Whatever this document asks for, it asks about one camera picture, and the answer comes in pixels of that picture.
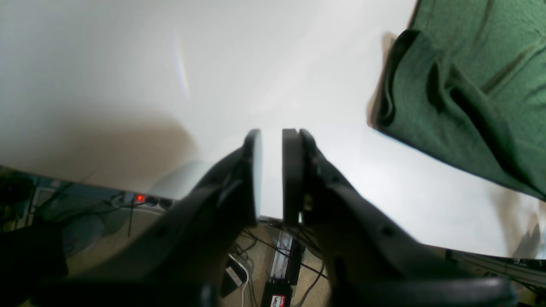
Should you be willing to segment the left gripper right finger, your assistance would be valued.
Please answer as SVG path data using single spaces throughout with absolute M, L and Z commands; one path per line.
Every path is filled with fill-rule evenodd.
M 365 200 L 309 131 L 282 132 L 286 226 L 309 230 L 325 262 L 333 307 L 514 307 L 500 277 L 477 277 L 417 242 Z

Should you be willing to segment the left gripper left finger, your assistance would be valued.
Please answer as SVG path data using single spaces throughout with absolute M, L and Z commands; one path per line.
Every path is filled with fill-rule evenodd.
M 37 307 L 216 307 L 229 251 L 257 225 L 261 132 L 213 165 L 187 196 L 103 264 L 46 281 Z

